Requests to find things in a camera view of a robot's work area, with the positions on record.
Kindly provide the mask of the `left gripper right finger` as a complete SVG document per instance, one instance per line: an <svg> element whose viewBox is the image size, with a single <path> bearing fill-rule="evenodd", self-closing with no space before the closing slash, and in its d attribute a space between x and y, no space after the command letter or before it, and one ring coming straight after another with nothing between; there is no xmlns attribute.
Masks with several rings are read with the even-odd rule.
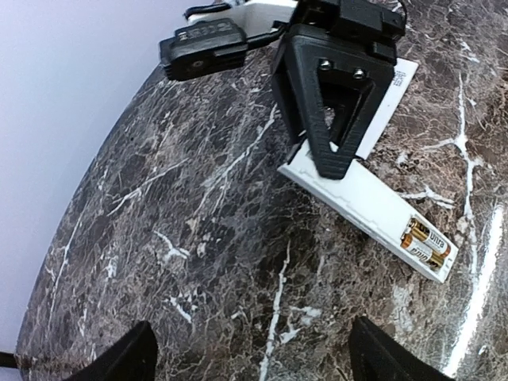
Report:
<svg viewBox="0 0 508 381"><path fill-rule="evenodd" d="M356 317L348 338L352 375L360 381L446 381L367 317Z"/></svg>

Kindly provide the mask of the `white remote control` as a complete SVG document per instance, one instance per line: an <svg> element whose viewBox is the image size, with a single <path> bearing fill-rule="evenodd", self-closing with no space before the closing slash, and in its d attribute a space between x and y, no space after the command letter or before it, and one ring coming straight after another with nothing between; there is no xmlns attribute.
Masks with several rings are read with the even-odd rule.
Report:
<svg viewBox="0 0 508 381"><path fill-rule="evenodd" d="M342 217L379 242L427 279L444 283L458 254L458 248L428 219L414 209L358 160L353 160L343 179L323 178L303 141L279 167L279 172L337 211ZM401 248L401 236L412 217L438 231L451 245L441 269L434 271Z"/></svg>

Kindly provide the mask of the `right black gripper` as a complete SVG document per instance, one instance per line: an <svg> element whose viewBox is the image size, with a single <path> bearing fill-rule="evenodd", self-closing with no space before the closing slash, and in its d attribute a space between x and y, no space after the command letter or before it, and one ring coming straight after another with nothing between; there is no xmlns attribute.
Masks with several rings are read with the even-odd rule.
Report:
<svg viewBox="0 0 508 381"><path fill-rule="evenodd" d="M343 179L394 78L406 15L369 1L299 1L289 25L272 64L274 99L318 174Z"/></svg>

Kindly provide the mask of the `white battery cover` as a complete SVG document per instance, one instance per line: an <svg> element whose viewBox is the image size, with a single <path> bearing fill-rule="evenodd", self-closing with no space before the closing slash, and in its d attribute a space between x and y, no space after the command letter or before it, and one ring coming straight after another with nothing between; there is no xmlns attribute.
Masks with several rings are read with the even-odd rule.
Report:
<svg viewBox="0 0 508 381"><path fill-rule="evenodd" d="M418 66L419 64L414 61L405 59L397 60L397 64L394 68L394 78L356 151L356 155L361 159L366 160L368 158L379 138L382 136L388 122L394 115L399 103L402 101L402 97L406 93Z"/></svg>

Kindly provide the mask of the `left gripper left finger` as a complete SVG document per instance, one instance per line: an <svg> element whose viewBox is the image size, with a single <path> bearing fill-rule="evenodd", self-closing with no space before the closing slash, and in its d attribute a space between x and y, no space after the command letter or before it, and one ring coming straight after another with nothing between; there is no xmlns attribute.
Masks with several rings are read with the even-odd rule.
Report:
<svg viewBox="0 0 508 381"><path fill-rule="evenodd" d="M158 359L156 336L140 321L84 369L67 378L80 380L154 380Z"/></svg>

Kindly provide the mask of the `small AAA battery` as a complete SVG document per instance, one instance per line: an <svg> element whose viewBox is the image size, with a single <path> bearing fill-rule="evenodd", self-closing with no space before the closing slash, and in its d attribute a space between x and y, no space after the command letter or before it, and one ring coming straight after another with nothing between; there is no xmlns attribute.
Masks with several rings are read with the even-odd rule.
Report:
<svg viewBox="0 0 508 381"><path fill-rule="evenodd" d="M400 246L434 271L441 269L444 265L445 260L437 252L410 233L402 234Z"/></svg>

